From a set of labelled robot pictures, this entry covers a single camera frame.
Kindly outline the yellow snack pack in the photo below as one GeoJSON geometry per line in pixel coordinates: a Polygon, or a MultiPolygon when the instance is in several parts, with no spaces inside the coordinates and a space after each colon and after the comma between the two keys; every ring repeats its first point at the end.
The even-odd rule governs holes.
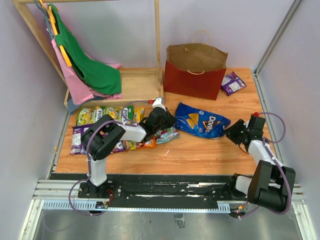
{"type": "Polygon", "coordinates": [[[145,108],[144,107],[136,107],[133,113],[133,120],[137,123],[140,123],[144,118],[145,108]]]}

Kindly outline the purple snack bag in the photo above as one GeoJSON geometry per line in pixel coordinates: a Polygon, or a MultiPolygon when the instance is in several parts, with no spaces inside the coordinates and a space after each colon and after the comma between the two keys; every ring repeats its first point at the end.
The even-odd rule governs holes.
{"type": "Polygon", "coordinates": [[[91,127],[90,124],[74,126],[72,128],[72,138],[71,138],[71,148],[69,154],[74,155],[85,155],[86,151],[84,150],[81,137],[84,132],[91,127]]]}
{"type": "Polygon", "coordinates": [[[224,76],[220,89],[230,96],[246,87],[246,83],[233,71],[224,76]]]}

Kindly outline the red brown paper bag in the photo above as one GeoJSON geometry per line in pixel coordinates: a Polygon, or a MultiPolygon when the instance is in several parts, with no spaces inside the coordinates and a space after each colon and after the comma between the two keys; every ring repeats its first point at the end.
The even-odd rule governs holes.
{"type": "Polygon", "coordinates": [[[216,100],[227,67],[228,53],[209,45],[211,36],[205,30],[207,42],[169,45],[166,48],[163,90],[189,97],[216,100]]]}

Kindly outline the orange Fox's candy bag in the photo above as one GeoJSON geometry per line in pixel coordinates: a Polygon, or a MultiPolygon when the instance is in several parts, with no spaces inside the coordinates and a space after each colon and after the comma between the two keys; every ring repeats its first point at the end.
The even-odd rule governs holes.
{"type": "Polygon", "coordinates": [[[122,141],[126,150],[137,150],[137,149],[145,149],[145,148],[155,148],[157,145],[156,139],[153,138],[147,142],[136,142],[132,140],[123,140],[122,141]]]}

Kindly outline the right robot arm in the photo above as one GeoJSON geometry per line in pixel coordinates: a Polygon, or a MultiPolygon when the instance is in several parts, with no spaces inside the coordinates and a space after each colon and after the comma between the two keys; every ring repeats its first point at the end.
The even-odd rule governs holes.
{"type": "Polygon", "coordinates": [[[291,208],[296,172],[272,152],[272,141],[264,136],[266,119],[261,115],[265,114],[256,112],[248,122],[239,119],[224,131],[234,144],[243,145],[257,164],[253,176],[234,174],[226,193],[232,200],[246,197],[251,204],[284,215],[291,208]]]}

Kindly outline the green Fox's candy bag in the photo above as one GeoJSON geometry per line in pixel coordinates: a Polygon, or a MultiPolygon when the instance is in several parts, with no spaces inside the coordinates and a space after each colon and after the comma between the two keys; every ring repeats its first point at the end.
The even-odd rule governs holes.
{"type": "Polygon", "coordinates": [[[104,115],[105,107],[82,107],[76,117],[76,126],[84,126],[96,123],[104,115]]]}
{"type": "Polygon", "coordinates": [[[106,107],[103,110],[103,115],[109,115],[114,120],[134,124],[134,106],[129,105],[126,107],[106,107]]]}

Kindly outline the blue snack pack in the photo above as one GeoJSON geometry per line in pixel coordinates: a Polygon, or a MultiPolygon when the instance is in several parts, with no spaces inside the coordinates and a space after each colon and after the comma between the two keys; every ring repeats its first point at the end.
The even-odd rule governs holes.
{"type": "Polygon", "coordinates": [[[224,135],[231,120],[206,110],[191,107],[180,102],[175,110],[174,124],[177,130],[205,138],[217,139],[224,135]]]}

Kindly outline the teal mint Fox's candy bag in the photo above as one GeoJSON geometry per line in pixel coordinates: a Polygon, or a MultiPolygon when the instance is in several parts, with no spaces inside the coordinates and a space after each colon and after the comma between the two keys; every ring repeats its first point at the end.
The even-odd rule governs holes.
{"type": "Polygon", "coordinates": [[[173,141],[179,137],[180,137],[180,134],[174,126],[159,130],[155,134],[157,145],[169,143],[170,141],[173,141]]]}

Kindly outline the purple Fox's candy bag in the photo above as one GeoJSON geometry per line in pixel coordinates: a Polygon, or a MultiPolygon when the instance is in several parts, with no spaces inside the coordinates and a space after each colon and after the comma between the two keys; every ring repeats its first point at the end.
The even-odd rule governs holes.
{"type": "Polygon", "coordinates": [[[111,151],[112,154],[114,153],[119,153],[119,152],[124,152],[126,150],[124,144],[123,144],[123,141],[120,140],[116,145],[115,147],[113,148],[113,150],[111,151]]]}

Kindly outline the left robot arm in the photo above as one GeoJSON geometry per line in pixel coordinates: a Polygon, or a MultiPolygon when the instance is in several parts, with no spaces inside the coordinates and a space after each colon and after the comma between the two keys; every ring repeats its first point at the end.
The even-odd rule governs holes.
{"type": "Polygon", "coordinates": [[[153,139],[158,131],[171,128],[175,123],[175,117],[163,107],[154,107],[149,116],[139,123],[116,121],[108,114],[94,123],[81,137],[88,161],[85,183],[88,194],[101,198],[108,192],[106,161],[118,142],[144,144],[153,139]]]}

